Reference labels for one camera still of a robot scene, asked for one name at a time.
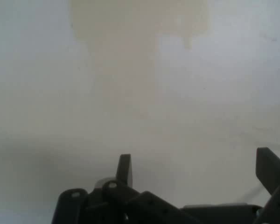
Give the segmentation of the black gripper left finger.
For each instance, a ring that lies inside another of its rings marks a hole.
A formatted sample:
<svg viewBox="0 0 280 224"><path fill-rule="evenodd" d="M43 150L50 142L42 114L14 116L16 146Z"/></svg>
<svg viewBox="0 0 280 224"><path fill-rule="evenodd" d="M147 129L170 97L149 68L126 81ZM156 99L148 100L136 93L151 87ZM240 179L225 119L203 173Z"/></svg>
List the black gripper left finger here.
<svg viewBox="0 0 280 224"><path fill-rule="evenodd" d="M69 189L58 198L54 224L198 224L200 221L151 192L132 188L130 154L119 157L114 178L91 193Z"/></svg>

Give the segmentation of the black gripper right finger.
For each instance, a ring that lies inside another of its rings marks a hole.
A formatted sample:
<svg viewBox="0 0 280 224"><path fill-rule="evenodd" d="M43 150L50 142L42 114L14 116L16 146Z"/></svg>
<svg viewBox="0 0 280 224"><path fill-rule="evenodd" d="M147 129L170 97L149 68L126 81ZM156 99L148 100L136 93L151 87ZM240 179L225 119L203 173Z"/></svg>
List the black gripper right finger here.
<svg viewBox="0 0 280 224"><path fill-rule="evenodd" d="M267 147L257 149L256 176L271 197L254 222L280 224L280 158Z"/></svg>

